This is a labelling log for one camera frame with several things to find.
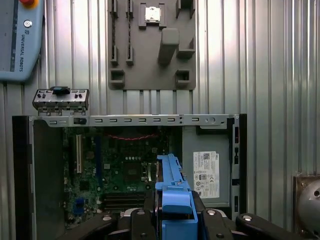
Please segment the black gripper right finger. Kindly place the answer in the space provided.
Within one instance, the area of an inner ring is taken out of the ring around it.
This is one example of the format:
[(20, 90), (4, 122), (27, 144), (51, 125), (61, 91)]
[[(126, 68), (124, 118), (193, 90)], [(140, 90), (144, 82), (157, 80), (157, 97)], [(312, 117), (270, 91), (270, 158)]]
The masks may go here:
[(299, 240), (292, 233), (262, 217), (243, 213), (229, 219), (218, 209), (206, 208), (197, 192), (192, 193), (198, 216), (199, 240)]

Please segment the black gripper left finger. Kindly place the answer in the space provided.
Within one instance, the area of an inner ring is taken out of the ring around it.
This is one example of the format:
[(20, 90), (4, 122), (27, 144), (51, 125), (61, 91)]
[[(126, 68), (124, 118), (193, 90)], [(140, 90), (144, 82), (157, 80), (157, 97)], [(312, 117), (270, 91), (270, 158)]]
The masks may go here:
[(58, 240), (156, 240), (149, 210), (132, 208), (129, 216), (98, 213), (91, 219), (57, 237)]

